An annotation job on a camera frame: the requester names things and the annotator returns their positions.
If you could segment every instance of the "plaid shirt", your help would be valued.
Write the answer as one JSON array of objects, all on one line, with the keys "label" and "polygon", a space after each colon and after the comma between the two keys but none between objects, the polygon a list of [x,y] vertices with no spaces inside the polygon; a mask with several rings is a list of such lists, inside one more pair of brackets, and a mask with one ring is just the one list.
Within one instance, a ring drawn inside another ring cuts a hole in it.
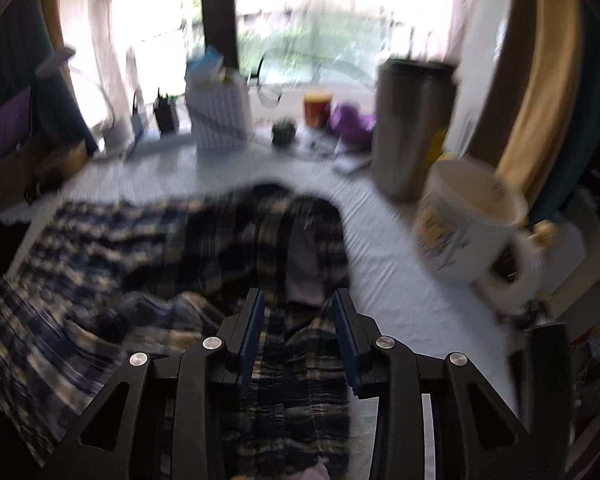
[{"label": "plaid shirt", "polygon": [[[286,298],[298,221],[314,233],[321,307]],[[349,415],[330,295],[347,285],[337,209],[279,186],[143,206],[66,203],[0,282],[0,404],[42,464],[129,354],[184,351],[257,286],[266,313],[251,384],[221,420],[227,470],[284,478],[321,457],[342,475]]]}]

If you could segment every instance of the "silver bolt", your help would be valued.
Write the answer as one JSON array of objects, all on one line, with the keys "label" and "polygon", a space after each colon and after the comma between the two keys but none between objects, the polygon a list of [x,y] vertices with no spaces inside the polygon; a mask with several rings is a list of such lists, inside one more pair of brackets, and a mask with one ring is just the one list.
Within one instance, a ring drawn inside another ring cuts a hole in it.
[{"label": "silver bolt", "polygon": [[207,350],[215,350],[216,348],[220,348],[222,346],[222,339],[219,337],[207,337],[203,342],[202,346]]},{"label": "silver bolt", "polygon": [[464,366],[469,362],[469,359],[466,358],[466,355],[461,354],[460,352],[453,352],[449,356],[449,360],[456,366]]},{"label": "silver bolt", "polygon": [[393,348],[395,346],[394,338],[387,335],[381,335],[378,339],[376,339],[376,346],[385,350]]},{"label": "silver bolt", "polygon": [[132,366],[142,366],[145,362],[149,360],[149,356],[144,352],[138,352],[137,354],[133,354],[129,358],[129,362]]}]

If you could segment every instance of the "yellow curtain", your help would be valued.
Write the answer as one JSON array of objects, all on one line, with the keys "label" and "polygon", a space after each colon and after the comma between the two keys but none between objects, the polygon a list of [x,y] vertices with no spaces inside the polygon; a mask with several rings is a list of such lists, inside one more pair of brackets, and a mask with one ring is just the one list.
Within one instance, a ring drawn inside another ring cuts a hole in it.
[{"label": "yellow curtain", "polygon": [[531,206],[566,135],[580,80],[580,0],[537,0],[529,83],[498,173]]},{"label": "yellow curtain", "polygon": [[[42,15],[45,19],[46,30],[51,37],[53,48],[64,46],[64,37],[62,36],[62,25],[60,22],[60,0],[40,0],[40,4],[42,6]],[[75,99],[74,85],[71,82],[71,73],[66,64],[62,66],[62,75]]]}]

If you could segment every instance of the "white tablecloth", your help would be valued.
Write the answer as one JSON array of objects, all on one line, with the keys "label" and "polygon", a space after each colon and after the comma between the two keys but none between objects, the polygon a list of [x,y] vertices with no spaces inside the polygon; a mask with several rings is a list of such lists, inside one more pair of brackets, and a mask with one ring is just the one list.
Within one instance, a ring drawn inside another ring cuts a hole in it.
[{"label": "white tablecloth", "polygon": [[[443,358],[461,351],[510,407],[514,388],[507,366],[507,330],[472,288],[442,285],[414,254],[410,221],[414,206],[396,206],[381,196],[365,173],[341,176],[330,162],[308,162],[256,144],[244,152],[198,160],[192,147],[123,163],[92,162],[57,196],[44,197],[26,216],[32,227],[11,266],[13,272],[33,240],[64,200],[135,203],[165,196],[219,192],[253,182],[279,182],[319,194],[340,208],[350,262],[350,293],[357,310],[372,316],[382,333],[414,352]],[[434,477],[430,406],[425,403],[427,478]],[[368,478],[376,400],[351,397],[350,474]]]}]

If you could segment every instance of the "purple object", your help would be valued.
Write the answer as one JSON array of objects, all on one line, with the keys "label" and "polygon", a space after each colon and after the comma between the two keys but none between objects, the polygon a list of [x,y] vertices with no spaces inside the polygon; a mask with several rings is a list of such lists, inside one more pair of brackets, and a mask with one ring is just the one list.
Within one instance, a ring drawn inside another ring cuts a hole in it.
[{"label": "purple object", "polygon": [[342,142],[370,150],[376,116],[360,115],[355,104],[339,103],[331,113],[329,126]]},{"label": "purple object", "polygon": [[31,86],[0,107],[0,159],[31,133]]}]

